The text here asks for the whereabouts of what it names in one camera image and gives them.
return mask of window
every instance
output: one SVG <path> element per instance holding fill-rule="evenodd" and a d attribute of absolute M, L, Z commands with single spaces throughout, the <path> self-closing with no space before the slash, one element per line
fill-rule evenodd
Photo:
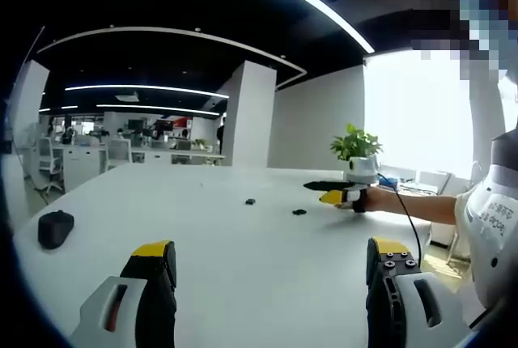
<path fill-rule="evenodd" d="M 506 76 L 500 80 L 499 90 L 502 98 L 505 132 L 509 132 L 516 128 L 516 121 L 518 121 L 518 89 L 516 84 Z"/>
<path fill-rule="evenodd" d="M 473 126 L 469 82 L 450 51 L 401 51 L 366 59 L 365 130 L 380 137 L 380 162 L 469 179 Z"/>
<path fill-rule="evenodd" d="M 83 122 L 83 135 L 89 134 L 93 130 L 94 130 L 93 121 L 84 121 Z"/>

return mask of computer monitor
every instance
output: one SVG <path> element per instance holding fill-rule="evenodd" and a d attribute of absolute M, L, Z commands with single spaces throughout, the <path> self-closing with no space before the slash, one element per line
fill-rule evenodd
<path fill-rule="evenodd" d="M 128 129 L 142 131 L 144 129 L 144 120 L 129 120 Z"/>
<path fill-rule="evenodd" d="M 155 128 L 162 131 L 172 131 L 172 121 L 157 120 Z"/>

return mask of office worker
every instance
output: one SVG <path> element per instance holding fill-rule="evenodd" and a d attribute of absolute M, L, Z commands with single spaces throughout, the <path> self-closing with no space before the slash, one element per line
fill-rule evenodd
<path fill-rule="evenodd" d="M 223 151 L 223 134 L 225 132 L 225 120 L 226 119 L 227 119 L 226 117 L 223 118 L 223 124 L 218 128 L 218 131 L 216 132 L 216 137 L 218 138 L 218 141 L 219 141 L 219 154 L 221 154 Z"/>

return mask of small black object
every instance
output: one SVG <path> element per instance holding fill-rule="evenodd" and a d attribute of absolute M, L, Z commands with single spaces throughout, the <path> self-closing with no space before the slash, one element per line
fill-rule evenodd
<path fill-rule="evenodd" d="M 332 181 L 332 180 L 317 180 L 304 184 L 304 188 L 316 190 L 318 192 L 330 192 L 331 190 L 342 190 L 354 186 L 353 182 Z"/>
<path fill-rule="evenodd" d="M 353 211 L 365 213 L 365 200 L 367 200 L 367 189 L 362 189 L 359 191 L 359 199 L 353 202 Z"/>
<path fill-rule="evenodd" d="M 74 216 L 58 210 L 44 214 L 38 221 L 38 241 L 41 247 L 55 249 L 65 242 L 74 227 Z"/>

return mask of white wall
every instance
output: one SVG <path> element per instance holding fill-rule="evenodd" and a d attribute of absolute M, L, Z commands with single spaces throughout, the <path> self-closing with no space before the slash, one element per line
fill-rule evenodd
<path fill-rule="evenodd" d="M 219 126 L 219 119 L 212 120 L 204 117 L 193 117 L 190 139 L 205 139 L 210 146 L 217 147 L 217 127 L 214 127 L 215 125 Z"/>
<path fill-rule="evenodd" d="M 268 167 L 342 170 L 329 145 L 347 123 L 363 128 L 364 109 L 363 66 L 278 91 Z"/>
<path fill-rule="evenodd" d="M 230 99 L 223 135 L 226 165 L 266 167 L 277 71 L 246 61 L 222 86 Z"/>
<path fill-rule="evenodd" d="M 219 91 L 225 91 L 230 98 L 227 103 L 227 121 L 223 133 L 223 154 L 225 159 L 223 164 L 226 166 L 232 164 L 232 154 L 234 146 L 234 134 L 236 132 L 237 108 L 240 100 L 240 86 L 243 78 L 243 68 L 241 65 L 232 73 L 232 76 L 226 81 Z"/>
<path fill-rule="evenodd" d="M 505 134 L 499 72 L 484 60 L 465 62 L 469 77 L 469 101 L 473 121 L 473 160 L 480 163 L 485 176 L 491 163 L 491 141 Z"/>
<path fill-rule="evenodd" d="M 39 127 L 41 96 L 49 77 L 49 70 L 38 62 L 29 61 L 22 69 L 9 99 L 9 123 L 6 128 L 18 147 L 31 144 Z"/>

